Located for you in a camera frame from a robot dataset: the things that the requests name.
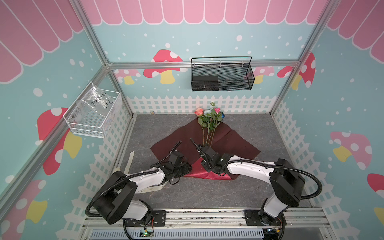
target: mushroom illustration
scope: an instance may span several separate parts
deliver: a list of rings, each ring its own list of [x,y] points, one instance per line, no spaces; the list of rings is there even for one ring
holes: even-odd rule
[[[289,76],[292,69],[293,67],[286,66],[285,68],[283,68],[277,73],[277,76],[279,78],[285,78]],[[305,86],[309,88],[312,85],[315,71],[316,71],[316,59],[313,53],[310,53],[304,65],[301,67],[299,74],[297,74],[297,76],[293,80],[293,83],[291,85],[292,89],[296,91],[298,90],[301,79],[304,80]]]
[[[176,53],[161,49],[151,60],[152,62],[181,62],[183,61]],[[186,68],[162,68],[162,69],[145,69],[144,76],[147,78],[153,78],[157,75],[161,75],[160,83],[171,84],[175,82],[175,78],[172,75],[172,71],[186,72]]]
[[[347,158],[353,155],[361,170],[366,169],[371,163],[372,147],[366,136],[349,132],[331,132],[331,139],[330,143],[341,145],[333,149],[333,153],[341,162],[347,161]]]
[[[124,79],[124,83],[126,85],[132,85],[135,84],[135,81],[132,79],[132,76],[140,77],[139,71],[137,69],[116,69],[114,71],[118,81],[122,83],[122,80]]]
[[[34,201],[46,184],[45,180],[35,180],[29,183],[16,204],[12,207],[1,223],[3,240],[18,240],[23,235],[25,221],[38,223],[47,209],[48,202]]]
[[[376,216],[380,220],[381,224],[384,225],[384,208],[375,207],[373,210],[375,211]]]
[[[263,76],[273,76],[275,70],[273,67],[255,67],[253,68],[253,75],[255,76],[255,84],[263,82]]]
[[[66,110],[67,108],[53,108],[40,115],[37,119],[37,130],[39,133],[39,141],[36,141],[37,145],[47,137]],[[68,129],[43,163],[45,174],[52,175],[59,169],[63,150],[66,150],[72,159],[75,158],[80,151],[82,143],[83,139],[74,135]]]
[[[384,176],[371,173],[368,174],[367,181],[372,190],[384,198]]]

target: white mesh basket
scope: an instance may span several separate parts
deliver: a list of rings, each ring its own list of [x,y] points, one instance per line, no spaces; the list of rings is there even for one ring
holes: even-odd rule
[[[88,84],[88,86],[81,93],[83,96],[82,99],[90,93],[93,86],[92,82]],[[107,136],[108,131],[115,119],[115,115],[121,109],[122,99],[121,94],[118,92],[105,89],[103,89],[103,91],[115,99],[112,107],[105,117],[87,107],[83,101],[80,101],[79,105],[76,103],[77,101],[75,101],[64,113],[63,117],[73,134],[99,138],[105,138]]]

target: pink rose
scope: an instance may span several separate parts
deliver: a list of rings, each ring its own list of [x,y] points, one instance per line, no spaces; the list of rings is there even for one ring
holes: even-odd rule
[[[203,114],[203,112],[204,112],[204,110],[203,110],[202,108],[197,108],[196,111],[195,111],[195,114],[196,114],[197,116],[200,116],[200,115]]]

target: white picket fence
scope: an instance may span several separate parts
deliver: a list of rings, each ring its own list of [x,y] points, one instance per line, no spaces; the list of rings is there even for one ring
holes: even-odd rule
[[[253,96],[246,98],[243,96],[239,98],[235,96],[231,98],[230,96],[223,98],[222,96],[216,98],[212,96],[208,98],[204,96],[200,98],[192,98],[189,96],[185,98],[181,96],[176,98],[173,96],[169,98],[157,98],[149,97],[148,99],[142,97],[141,99],[134,97],[133,99],[127,97],[129,106],[131,107],[134,113],[138,114],[150,114],[152,111],[155,113],[168,113],[168,114],[178,114],[178,113],[194,113],[196,108],[211,108],[210,103],[215,102],[216,106],[219,107],[224,113],[269,113],[272,109],[273,104],[276,101],[276,96],[269,98],[266,96],[262,98],[258,96],[254,98]]]
[[[72,212],[64,215],[66,224],[63,229],[56,232],[59,240],[78,239],[81,226],[85,220],[85,208],[107,180],[109,172],[112,170],[118,146],[122,142],[122,136],[128,124],[128,112],[122,107],[109,129],[108,135],[104,138],[103,145],[99,145],[99,153],[94,154],[95,162],[89,165],[90,173],[84,175],[85,184],[78,187],[80,194],[77,199],[72,200]]]
[[[315,175],[323,184],[323,191],[313,199],[317,207],[322,207],[327,215],[329,222],[336,236],[343,237],[345,240],[358,240],[359,229],[352,227],[348,218],[350,213],[345,212],[340,207],[341,198],[335,197],[332,193],[333,185],[326,183],[325,172],[320,172],[320,162],[313,159],[314,152],[309,150],[309,143],[304,142],[304,135],[300,135],[300,128],[296,127],[296,120],[292,119],[293,114],[289,114],[286,103],[281,103],[273,115],[281,137],[289,151],[294,166]],[[306,177],[305,189],[308,193],[316,190],[316,183]]]

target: black mesh basket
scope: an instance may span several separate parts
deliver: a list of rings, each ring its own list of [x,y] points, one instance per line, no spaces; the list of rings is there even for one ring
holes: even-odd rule
[[[192,58],[192,91],[251,90],[255,81],[251,59],[248,56]]]

